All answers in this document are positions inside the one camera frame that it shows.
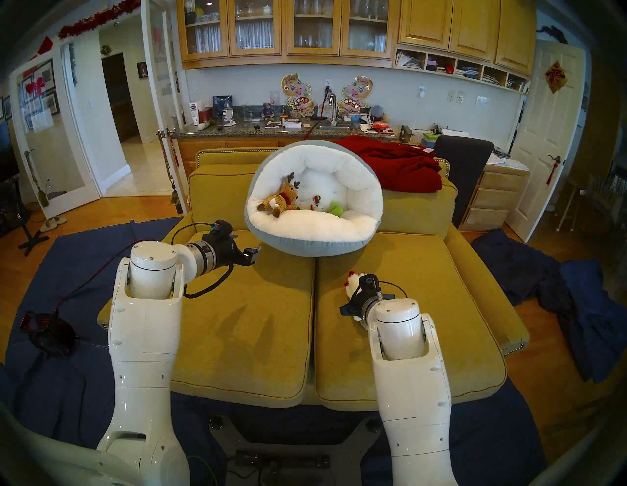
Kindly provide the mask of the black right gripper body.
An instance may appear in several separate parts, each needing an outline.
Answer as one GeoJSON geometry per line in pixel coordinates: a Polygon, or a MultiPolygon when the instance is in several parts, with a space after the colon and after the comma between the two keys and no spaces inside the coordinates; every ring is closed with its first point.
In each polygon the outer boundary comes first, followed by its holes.
{"type": "Polygon", "coordinates": [[[384,300],[382,294],[375,275],[349,275],[349,305],[353,306],[354,315],[366,315],[370,306],[384,300]]]}

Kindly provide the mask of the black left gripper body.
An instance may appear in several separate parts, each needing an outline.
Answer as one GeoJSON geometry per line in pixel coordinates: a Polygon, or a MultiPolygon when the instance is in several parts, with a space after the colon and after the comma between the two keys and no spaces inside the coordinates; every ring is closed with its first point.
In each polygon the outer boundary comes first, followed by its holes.
{"type": "Polygon", "coordinates": [[[231,264],[246,266],[246,256],[238,249],[232,238],[232,225],[223,219],[217,219],[211,230],[211,248],[213,249],[213,270],[228,267],[231,264]]]}

